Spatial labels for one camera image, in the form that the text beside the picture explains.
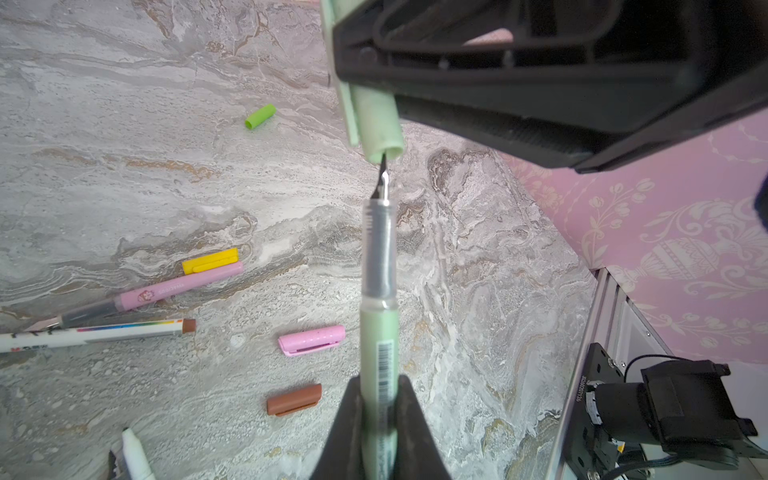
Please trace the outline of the pale green fountain pen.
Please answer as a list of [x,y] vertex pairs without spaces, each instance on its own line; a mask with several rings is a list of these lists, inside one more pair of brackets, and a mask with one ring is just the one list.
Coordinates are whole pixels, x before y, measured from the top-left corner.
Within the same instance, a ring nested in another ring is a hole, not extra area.
[[390,479],[397,453],[399,307],[395,214],[387,158],[382,157],[376,186],[362,213],[361,453],[367,479]]

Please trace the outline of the white pen green tip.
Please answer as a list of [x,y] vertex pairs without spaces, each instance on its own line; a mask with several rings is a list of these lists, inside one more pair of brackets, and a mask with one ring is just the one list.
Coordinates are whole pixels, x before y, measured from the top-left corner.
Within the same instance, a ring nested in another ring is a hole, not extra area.
[[156,479],[142,443],[131,428],[122,431],[122,451],[131,480]]

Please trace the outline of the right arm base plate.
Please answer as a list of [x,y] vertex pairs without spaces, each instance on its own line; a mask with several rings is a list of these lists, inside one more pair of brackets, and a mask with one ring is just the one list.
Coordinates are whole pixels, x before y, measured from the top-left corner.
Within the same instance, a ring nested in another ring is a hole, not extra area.
[[616,466],[623,445],[595,423],[599,415],[594,388],[602,384],[620,384],[623,374],[603,347],[592,343],[577,380],[563,458],[576,479],[599,479]]

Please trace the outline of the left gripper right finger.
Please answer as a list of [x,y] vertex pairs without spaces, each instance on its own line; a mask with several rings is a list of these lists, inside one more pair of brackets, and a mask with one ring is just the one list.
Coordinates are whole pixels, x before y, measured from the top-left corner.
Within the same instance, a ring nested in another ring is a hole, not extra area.
[[426,422],[410,379],[398,378],[395,404],[397,455],[394,478],[398,480],[451,480]]

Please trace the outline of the pale green pen cap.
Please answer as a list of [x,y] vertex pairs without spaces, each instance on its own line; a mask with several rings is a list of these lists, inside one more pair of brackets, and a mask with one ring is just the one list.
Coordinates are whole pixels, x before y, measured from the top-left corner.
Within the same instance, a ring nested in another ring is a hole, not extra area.
[[405,150],[395,97],[380,89],[341,80],[336,73],[341,56],[333,50],[333,28],[362,4],[356,0],[321,0],[321,23],[330,78],[340,102],[349,144],[360,146],[365,160],[379,166],[383,160],[398,158]]

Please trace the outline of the bright green pen cap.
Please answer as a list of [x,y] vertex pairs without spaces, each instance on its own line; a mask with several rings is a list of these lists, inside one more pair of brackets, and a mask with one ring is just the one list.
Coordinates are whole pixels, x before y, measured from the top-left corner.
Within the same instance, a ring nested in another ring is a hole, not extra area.
[[275,113],[276,107],[273,104],[267,104],[248,115],[244,120],[244,125],[247,129],[253,130],[272,118]]

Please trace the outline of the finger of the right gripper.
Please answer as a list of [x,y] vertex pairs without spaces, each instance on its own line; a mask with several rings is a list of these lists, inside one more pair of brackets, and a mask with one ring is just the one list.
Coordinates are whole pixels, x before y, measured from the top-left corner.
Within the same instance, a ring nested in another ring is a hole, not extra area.
[[763,1],[365,1],[329,47],[401,118],[579,173],[767,105]]

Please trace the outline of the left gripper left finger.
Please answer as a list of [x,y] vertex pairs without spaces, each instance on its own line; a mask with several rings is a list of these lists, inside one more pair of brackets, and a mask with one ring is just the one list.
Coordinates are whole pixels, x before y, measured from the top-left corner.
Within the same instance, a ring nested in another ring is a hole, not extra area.
[[311,480],[360,480],[362,460],[363,399],[360,378],[347,383],[325,446]]

